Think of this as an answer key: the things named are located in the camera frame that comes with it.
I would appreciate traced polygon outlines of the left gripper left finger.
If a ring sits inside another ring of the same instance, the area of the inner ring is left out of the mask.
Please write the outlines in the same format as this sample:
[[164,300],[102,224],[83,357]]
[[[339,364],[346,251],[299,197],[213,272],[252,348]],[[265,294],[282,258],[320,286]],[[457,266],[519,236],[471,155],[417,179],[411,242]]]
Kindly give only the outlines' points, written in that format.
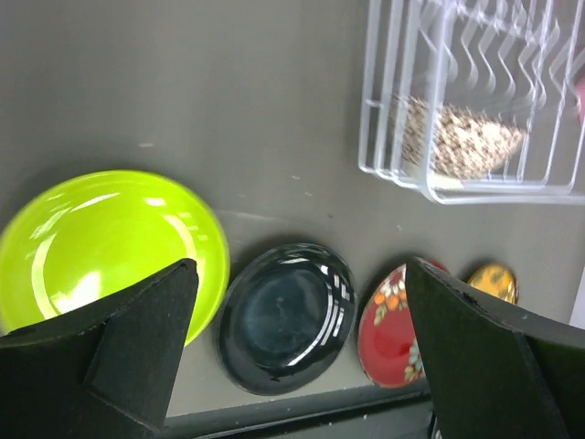
[[4,438],[155,438],[197,297],[182,259],[142,281],[1,338]]

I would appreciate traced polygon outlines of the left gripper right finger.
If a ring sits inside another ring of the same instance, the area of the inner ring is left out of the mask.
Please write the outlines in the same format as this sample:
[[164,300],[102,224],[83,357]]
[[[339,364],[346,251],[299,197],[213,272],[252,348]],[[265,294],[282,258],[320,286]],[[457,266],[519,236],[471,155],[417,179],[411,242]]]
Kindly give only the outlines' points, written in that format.
[[407,260],[405,284],[443,437],[583,437],[583,330],[419,257]]

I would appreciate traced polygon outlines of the yellow brown plate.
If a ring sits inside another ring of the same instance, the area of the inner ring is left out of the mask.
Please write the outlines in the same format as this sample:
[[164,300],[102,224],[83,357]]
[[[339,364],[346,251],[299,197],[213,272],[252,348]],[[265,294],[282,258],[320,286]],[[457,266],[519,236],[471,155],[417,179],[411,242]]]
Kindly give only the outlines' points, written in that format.
[[518,285],[514,272],[504,264],[490,262],[477,269],[467,283],[473,288],[516,305]]

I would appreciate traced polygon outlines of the red floral plate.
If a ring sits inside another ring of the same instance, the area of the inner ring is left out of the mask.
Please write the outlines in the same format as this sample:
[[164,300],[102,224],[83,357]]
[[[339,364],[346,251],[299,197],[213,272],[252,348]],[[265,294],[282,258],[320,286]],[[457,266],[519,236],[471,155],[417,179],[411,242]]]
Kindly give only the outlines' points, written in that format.
[[425,377],[407,301],[406,272],[402,264],[380,281],[358,325],[361,368],[382,388],[401,388]]

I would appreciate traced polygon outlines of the green plate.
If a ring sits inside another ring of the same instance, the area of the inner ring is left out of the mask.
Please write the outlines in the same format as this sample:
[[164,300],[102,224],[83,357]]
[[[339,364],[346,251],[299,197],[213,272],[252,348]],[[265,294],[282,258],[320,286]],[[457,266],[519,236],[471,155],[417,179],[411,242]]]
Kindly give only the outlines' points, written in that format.
[[211,207],[171,178],[137,170],[74,177],[34,197],[1,233],[4,332],[68,313],[182,259],[197,265],[186,338],[211,323],[229,246]]

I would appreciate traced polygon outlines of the black plate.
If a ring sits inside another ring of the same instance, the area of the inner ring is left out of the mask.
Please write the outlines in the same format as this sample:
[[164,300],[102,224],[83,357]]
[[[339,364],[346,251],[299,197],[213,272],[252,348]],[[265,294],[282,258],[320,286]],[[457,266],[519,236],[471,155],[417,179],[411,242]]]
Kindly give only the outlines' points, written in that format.
[[218,360],[248,393],[296,391],[335,362],[356,313],[353,275],[338,253],[310,242],[274,247],[229,285],[214,335]]

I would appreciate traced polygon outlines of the patterned ceramic bowl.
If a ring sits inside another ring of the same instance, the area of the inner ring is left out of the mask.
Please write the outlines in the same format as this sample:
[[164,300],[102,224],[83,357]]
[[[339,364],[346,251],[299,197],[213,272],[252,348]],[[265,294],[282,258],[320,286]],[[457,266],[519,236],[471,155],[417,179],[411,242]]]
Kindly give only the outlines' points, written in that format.
[[[389,120],[403,129],[401,159],[412,165],[421,164],[428,110],[428,103],[414,96],[392,99]],[[435,120],[432,168],[446,177],[483,177],[501,168],[526,135],[525,129],[445,104]]]

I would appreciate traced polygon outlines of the white wire dish rack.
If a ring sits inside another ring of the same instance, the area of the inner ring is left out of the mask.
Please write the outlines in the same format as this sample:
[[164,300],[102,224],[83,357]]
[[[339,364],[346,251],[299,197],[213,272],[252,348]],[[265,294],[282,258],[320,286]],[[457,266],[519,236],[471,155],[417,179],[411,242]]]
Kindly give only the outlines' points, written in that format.
[[[429,105],[418,166],[401,159],[394,96]],[[525,129],[524,143],[483,177],[440,175],[434,130],[445,104]],[[582,205],[584,4],[369,2],[357,164],[442,205]]]

